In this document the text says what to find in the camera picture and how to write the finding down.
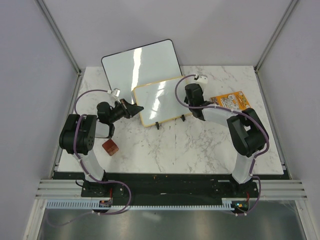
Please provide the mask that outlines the yellow framed whiteboard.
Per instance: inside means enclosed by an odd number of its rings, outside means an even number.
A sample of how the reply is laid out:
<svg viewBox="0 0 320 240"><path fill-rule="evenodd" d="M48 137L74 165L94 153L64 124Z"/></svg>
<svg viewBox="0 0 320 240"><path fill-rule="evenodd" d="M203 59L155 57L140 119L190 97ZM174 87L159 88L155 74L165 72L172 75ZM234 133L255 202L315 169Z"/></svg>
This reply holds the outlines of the yellow framed whiteboard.
<svg viewBox="0 0 320 240"><path fill-rule="evenodd" d="M176 96L183 101L186 97L185 85L188 81L178 81L183 77L161 80L153 83L136 86L133 95L138 106L143 107L139 112L141 123L144 127L171 121L192 113L182 106Z"/></svg>

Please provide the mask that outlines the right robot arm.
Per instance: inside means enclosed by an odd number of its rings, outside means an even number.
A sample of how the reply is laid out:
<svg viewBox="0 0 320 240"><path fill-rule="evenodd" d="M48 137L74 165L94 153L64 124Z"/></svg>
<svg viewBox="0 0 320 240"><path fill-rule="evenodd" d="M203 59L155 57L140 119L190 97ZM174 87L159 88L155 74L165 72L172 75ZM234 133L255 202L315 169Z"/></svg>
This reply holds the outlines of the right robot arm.
<svg viewBox="0 0 320 240"><path fill-rule="evenodd" d="M259 155L269 147L269 135L256 111L249 107L245 110L231 110L204 100L203 90L197 83L185 87L184 103L192 115L206 122L213 122L228 128L233 147L237 152L229 191L235 197L247 191L246 182L252 177L253 166Z"/></svg>

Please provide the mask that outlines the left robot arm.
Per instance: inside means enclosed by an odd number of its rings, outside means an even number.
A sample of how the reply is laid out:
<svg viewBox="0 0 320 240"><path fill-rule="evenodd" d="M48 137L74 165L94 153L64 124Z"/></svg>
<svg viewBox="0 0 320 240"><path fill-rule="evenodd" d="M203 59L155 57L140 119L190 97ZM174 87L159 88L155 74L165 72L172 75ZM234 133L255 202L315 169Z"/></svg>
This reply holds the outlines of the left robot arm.
<svg viewBox="0 0 320 240"><path fill-rule="evenodd" d="M79 163L85 180L94 182L92 191L99 197L106 196L110 185L104 181L105 170L99 164L94 153L96 138L112 139L114 123L121 118L130 119L144 110L144 107L128 103L125 99L115 102L112 107L108 102L97 105L97 114L70 114L59 136L59 146Z"/></svg>

